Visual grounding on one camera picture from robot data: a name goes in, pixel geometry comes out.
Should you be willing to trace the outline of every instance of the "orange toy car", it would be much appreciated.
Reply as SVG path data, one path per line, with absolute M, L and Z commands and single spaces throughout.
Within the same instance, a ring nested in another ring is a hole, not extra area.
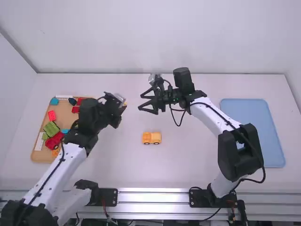
M 145 145 L 149 145 L 149 144 L 158 145 L 158 144 L 161 144 L 161 142 L 162 142 L 162 136 L 161 136 L 160 132 L 154 132 L 154 133 L 145 132 L 145 133 L 143 133 L 142 143 L 144 143 Z

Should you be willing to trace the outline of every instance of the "light blue pad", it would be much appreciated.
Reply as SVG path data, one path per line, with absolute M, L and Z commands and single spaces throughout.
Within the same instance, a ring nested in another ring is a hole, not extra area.
M 284 167 L 285 158 L 269 111 L 263 99 L 223 99 L 221 110 L 232 119 L 252 123 L 258 131 L 265 167 Z

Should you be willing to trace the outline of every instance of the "green toy block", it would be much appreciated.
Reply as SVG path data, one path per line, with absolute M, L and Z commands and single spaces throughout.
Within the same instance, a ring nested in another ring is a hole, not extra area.
M 48 138 L 49 138 L 49 136 L 47 135 L 47 133 L 43 133 L 42 140 L 47 140 Z
M 53 121 L 50 121 L 43 128 L 43 130 L 47 133 L 49 137 L 53 137 L 55 134 L 57 134 L 60 131 L 60 128 Z

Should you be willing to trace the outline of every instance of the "robotic arm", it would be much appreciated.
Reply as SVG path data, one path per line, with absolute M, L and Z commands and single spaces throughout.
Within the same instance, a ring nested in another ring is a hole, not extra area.
M 63 138 L 58 157 L 22 200 L 7 202 L 1 213 L 2 225 L 62 226 L 83 206 L 100 201 L 98 184 L 86 180 L 78 181 L 70 192 L 62 195 L 69 178 L 97 143 L 98 133 L 108 125 L 116 129 L 127 107 L 119 94 L 105 92 L 99 99 L 82 101 L 79 119 Z M 65 199 L 64 205 L 56 208 L 59 199 Z
M 207 187 L 211 206 L 220 207 L 220 199 L 234 191 L 244 180 L 262 183 L 265 180 L 265 170 L 255 126 L 250 123 L 241 125 L 218 109 L 203 91 L 195 90 L 187 67 L 174 70 L 174 81 L 176 89 L 160 74 L 152 74 L 149 77 L 151 88 L 141 94 L 141 98 L 149 101 L 140 105 L 138 109 L 158 114 L 159 109 L 165 112 L 166 105 L 169 105 L 172 112 L 171 104 L 179 104 L 184 113 L 188 112 L 201 120 L 218 138 L 218 165 L 221 172 Z M 164 90 L 164 82 L 169 84 L 167 90 Z M 146 95 L 152 91 L 153 96 Z M 238 149 L 237 143 L 244 146 Z M 262 181 L 245 178 L 260 168 L 263 169 Z

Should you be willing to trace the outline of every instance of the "wooden tray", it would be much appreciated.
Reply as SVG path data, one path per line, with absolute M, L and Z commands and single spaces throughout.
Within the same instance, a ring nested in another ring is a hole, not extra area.
M 56 125 L 62 129 L 70 129 L 71 125 L 75 120 L 79 118 L 79 114 L 72 113 L 73 106 L 69 103 L 68 98 L 59 98 L 58 105 L 49 105 L 47 111 L 44 116 L 44 120 L 42 122 L 41 128 L 38 132 L 36 142 L 33 145 L 31 159 L 34 162 L 39 163 L 52 163 L 56 158 L 52 155 L 52 151 L 45 146 L 45 141 L 43 141 L 43 145 L 40 151 L 36 151 L 35 147 L 37 145 L 38 139 L 40 139 L 39 135 L 41 132 L 44 132 L 44 126 L 49 122 L 48 112 L 51 110 L 55 111 L 56 120 L 54 121 Z

